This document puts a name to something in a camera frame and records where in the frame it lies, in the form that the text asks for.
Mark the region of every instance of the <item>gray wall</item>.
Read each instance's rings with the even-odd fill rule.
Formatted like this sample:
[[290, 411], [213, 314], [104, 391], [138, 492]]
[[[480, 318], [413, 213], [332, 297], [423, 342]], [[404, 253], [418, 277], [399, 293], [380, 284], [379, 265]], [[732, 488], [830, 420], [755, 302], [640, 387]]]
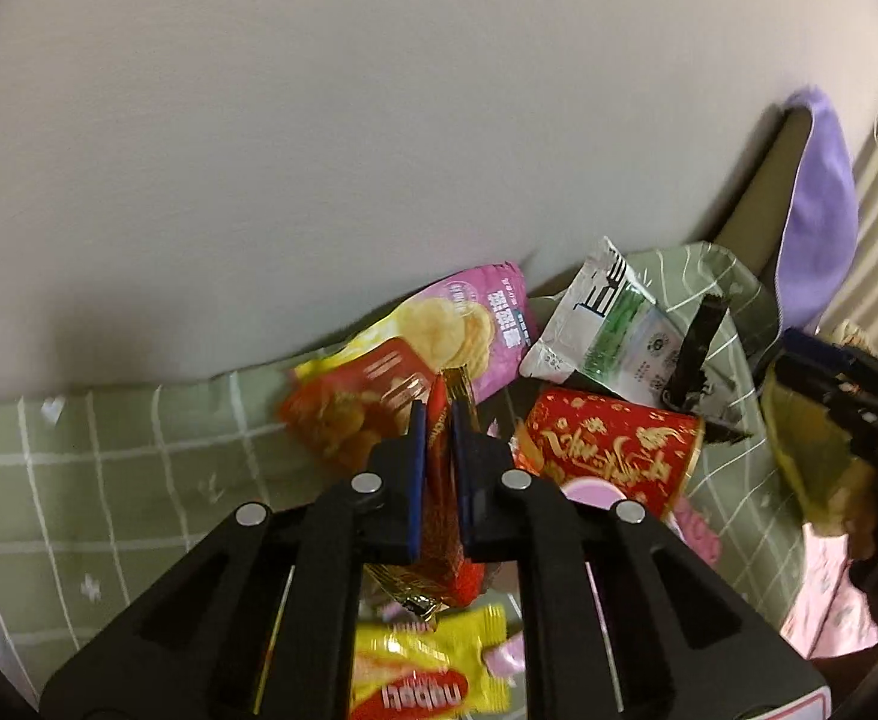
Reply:
[[807, 83], [858, 151], [878, 0], [0, 0], [0, 395], [688, 239]]

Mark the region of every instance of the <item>purple fabric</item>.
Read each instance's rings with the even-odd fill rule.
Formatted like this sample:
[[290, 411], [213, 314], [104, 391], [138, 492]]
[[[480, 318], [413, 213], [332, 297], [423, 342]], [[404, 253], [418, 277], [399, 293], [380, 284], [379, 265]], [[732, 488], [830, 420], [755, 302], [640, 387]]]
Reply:
[[807, 108], [812, 131], [792, 188], [776, 265], [780, 332], [814, 324], [849, 272], [858, 237], [858, 200], [842, 127], [826, 94], [804, 89], [787, 108]]

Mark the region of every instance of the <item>snack package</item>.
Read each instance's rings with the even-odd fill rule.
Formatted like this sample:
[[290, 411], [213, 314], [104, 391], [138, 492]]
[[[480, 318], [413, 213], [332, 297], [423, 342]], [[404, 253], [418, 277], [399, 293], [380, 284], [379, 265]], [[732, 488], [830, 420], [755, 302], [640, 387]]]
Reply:
[[525, 279], [518, 266], [472, 268], [408, 298], [338, 353], [298, 365], [296, 378], [308, 381], [389, 338], [403, 338], [433, 374], [465, 365], [481, 402], [516, 378], [532, 342], [527, 316]]
[[704, 432], [696, 416], [551, 386], [517, 446], [522, 464], [560, 485], [599, 477], [663, 518], [695, 468]]
[[482, 661], [483, 650], [500, 645], [505, 637], [500, 605], [443, 617], [433, 632], [360, 623], [349, 720], [507, 712], [509, 685], [493, 677]]
[[412, 401], [428, 393], [433, 378], [408, 343], [390, 338], [300, 386], [278, 418], [317, 457], [358, 473], [380, 440], [405, 434]]
[[[429, 392], [426, 406], [425, 490], [422, 497], [422, 543], [419, 560], [411, 566], [370, 566], [370, 573], [395, 600], [422, 619], [440, 604], [467, 607], [482, 591], [483, 563], [463, 554], [452, 480], [450, 446], [451, 403], [465, 400], [478, 428], [475, 403], [466, 367], [444, 370]], [[434, 604], [428, 605], [428, 599]]]
[[579, 374], [633, 403], [658, 407], [681, 347], [682, 333], [605, 238], [562, 295], [519, 372], [586, 386], [577, 384]]

